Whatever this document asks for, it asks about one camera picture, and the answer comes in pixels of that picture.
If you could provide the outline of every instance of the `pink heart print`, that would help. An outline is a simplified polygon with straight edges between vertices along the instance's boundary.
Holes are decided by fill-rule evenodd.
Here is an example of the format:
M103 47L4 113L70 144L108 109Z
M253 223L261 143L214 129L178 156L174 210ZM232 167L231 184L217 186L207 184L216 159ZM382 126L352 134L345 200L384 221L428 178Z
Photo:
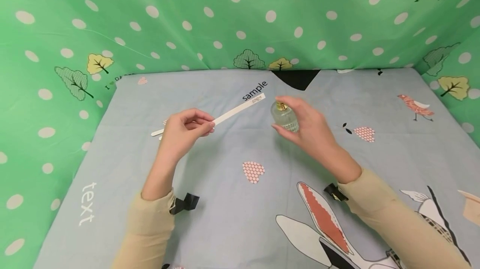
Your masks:
M140 79L138 80L138 84L139 85L145 85L147 83L147 79L145 79L145 77L140 77Z
M258 183L260 175L265 173L265 168L257 162L243 162L243 173L252 184Z
M359 136L361 139L364 139L366 142L375 142L375 138L373 135L375 135L375 131L370 128L370 127L357 127L354 128L353 130L357 136Z

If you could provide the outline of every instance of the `white paper strip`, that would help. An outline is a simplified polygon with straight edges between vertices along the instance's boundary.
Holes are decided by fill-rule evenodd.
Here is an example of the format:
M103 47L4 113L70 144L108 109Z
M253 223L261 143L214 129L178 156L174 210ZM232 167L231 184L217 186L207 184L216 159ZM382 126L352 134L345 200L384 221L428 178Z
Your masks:
M226 112L225 114L221 115L217 119L215 119L213 122L215 122L215 126L218 124L222 123L223 121L227 120L228 118L232 117L233 115L237 114L240 111L245 110L249 106L255 105L257 102L265 99L265 94L262 93L260 95L255 96L254 98L250 99L249 101L244 102L243 104L231 109L230 111ZM158 130L152 133L152 136L158 136L163 133L163 130Z

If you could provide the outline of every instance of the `hand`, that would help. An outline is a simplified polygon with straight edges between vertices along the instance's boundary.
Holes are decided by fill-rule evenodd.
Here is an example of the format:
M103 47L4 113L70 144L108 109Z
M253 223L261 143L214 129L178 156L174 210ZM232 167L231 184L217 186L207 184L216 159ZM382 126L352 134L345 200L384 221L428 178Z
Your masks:
M277 96L275 99L289 106L299 123L297 133L273 124L278 134L297 144L341 183L354 181L361 175L360 165L338 145L322 113L300 98Z
M143 185L143 199L157 200L171 191L178 161L199 137L214 132L213 120L211 115L198 109L188 109L170 116L158 147L157 157Z
M204 111L188 109L171 115L162 135L158 154L169 156L177 163L199 137L214 132L214 118Z

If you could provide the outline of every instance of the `gold perfume cap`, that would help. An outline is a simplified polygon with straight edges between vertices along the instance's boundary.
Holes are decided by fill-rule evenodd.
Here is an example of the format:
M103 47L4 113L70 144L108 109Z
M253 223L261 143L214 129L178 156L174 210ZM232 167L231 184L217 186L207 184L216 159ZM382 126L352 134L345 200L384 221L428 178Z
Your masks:
M277 110L283 111L287 109L287 105L285 105L283 102L277 101Z

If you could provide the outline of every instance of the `woman's right hand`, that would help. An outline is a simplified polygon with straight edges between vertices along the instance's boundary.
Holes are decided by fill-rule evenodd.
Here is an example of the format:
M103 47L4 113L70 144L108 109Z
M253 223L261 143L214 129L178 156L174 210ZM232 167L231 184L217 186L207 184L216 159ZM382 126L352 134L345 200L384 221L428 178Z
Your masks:
M273 124L278 134L297 144L342 184L354 181L361 175L360 165L338 145L322 113L300 98L277 96L275 99L289 106L299 123L297 133Z

